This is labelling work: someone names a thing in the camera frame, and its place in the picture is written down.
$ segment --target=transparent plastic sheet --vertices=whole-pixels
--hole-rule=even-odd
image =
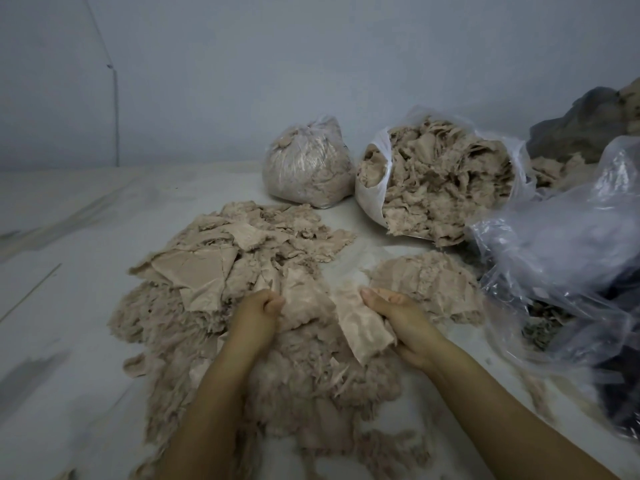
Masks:
[[[332,116],[284,130],[262,167],[262,181],[271,195],[320,209],[353,195],[354,180],[349,149]]]
[[[537,194],[469,226],[483,259],[488,330],[505,357],[564,376],[596,401],[615,430],[640,440],[640,138],[619,137],[595,180]],[[545,352],[525,343],[528,305],[574,318]]]
[[[420,125],[427,116],[450,121],[485,140],[501,141],[507,149],[515,176],[509,200],[515,199],[517,201],[523,201],[530,200],[534,197],[536,186],[535,181],[533,181],[527,174],[527,169],[530,167],[530,163],[529,156],[525,150],[525,142],[523,140],[495,132],[480,130],[466,118],[452,114],[445,114],[441,111],[437,111],[436,109],[430,109],[424,106],[415,106],[412,108],[404,119],[393,127]],[[376,133],[371,142],[371,144],[375,145],[380,150],[382,156],[384,156],[386,160],[385,173],[382,180],[380,180],[377,185],[368,188],[365,187],[358,179],[356,179],[355,182],[355,196],[358,204],[370,218],[385,228],[388,228],[388,224],[382,215],[382,206],[385,203],[385,194],[387,192],[393,163],[391,140],[388,133],[393,127],[389,126],[380,130]]]

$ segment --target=white wall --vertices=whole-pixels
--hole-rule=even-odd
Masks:
[[[0,170],[114,165],[108,63],[85,0],[0,0]]]
[[[418,103],[526,136],[640,75],[640,0],[89,0],[124,164],[254,159],[338,117],[358,152]]]

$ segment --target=white plastic bag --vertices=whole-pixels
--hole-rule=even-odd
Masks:
[[[424,122],[428,116],[438,120],[450,121],[460,128],[466,130],[467,132],[475,134],[477,137],[489,142],[502,142],[502,144],[506,147],[507,153],[509,155],[509,160],[511,161],[511,167],[513,169],[514,176],[509,200],[529,200],[533,197],[535,192],[535,183],[532,182],[532,180],[527,176],[527,169],[529,169],[529,158],[525,151],[525,142],[523,140],[502,136],[496,133],[480,131],[474,128],[473,124],[471,124],[471,122],[469,122],[468,120],[465,120],[458,116],[442,114],[436,110],[427,109],[424,107],[414,107],[405,117],[405,119],[395,127],[409,125],[418,126],[422,124],[422,122]],[[392,144],[389,138],[390,129],[390,127],[387,127],[379,131],[379,133],[376,134],[375,138],[371,142],[371,145],[374,145],[377,149],[379,149],[380,153],[385,159],[384,176],[377,185],[370,188],[364,186],[359,178],[356,179],[355,183],[355,195],[358,204],[360,204],[361,208],[363,208],[363,210],[370,218],[386,228],[389,228],[389,225],[383,215],[383,206],[385,204],[387,186],[389,183],[393,165]],[[431,237],[424,237],[415,233],[409,233],[407,235],[413,235],[414,237],[421,237],[423,239],[436,240],[437,246],[452,245],[462,240],[462,238],[460,237],[457,240],[447,242],[444,239],[441,241],[437,238],[433,239]]]
[[[353,194],[354,171],[338,120],[325,116],[287,128],[262,167],[270,194],[325,209]]]
[[[571,375],[620,353],[632,317],[608,301],[608,288],[640,267],[640,138],[605,149],[596,180],[567,192],[514,202],[470,225],[494,267],[483,277],[487,320],[504,354],[534,372]],[[527,306],[536,299],[574,316],[547,350],[524,344]],[[593,371],[597,383],[619,375]]]

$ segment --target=white floor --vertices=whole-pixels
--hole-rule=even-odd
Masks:
[[[141,445],[145,381],[121,370],[140,346],[111,337],[107,320],[137,282],[128,266],[197,214],[233,200],[271,200],[256,163],[0,174],[0,479],[48,480],[71,467],[81,480],[123,479],[148,454]],[[427,246],[386,236],[353,199],[321,214],[393,254]],[[451,338],[531,405],[481,330],[455,327]],[[407,373],[406,386],[379,425],[426,425],[434,462],[420,477],[492,478],[428,381]],[[637,478],[636,446],[548,387],[558,430],[622,478]],[[303,477],[289,442],[267,444],[264,457],[263,478]],[[322,460],[319,470],[369,478],[347,459]]]

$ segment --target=person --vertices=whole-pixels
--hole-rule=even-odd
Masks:
[[[446,339],[406,295],[363,289],[385,316],[396,353],[432,380],[497,480],[614,480],[617,477],[510,395]],[[284,299],[270,290],[244,298],[229,336],[204,375],[161,460],[156,480],[227,479],[249,373],[267,352]]]

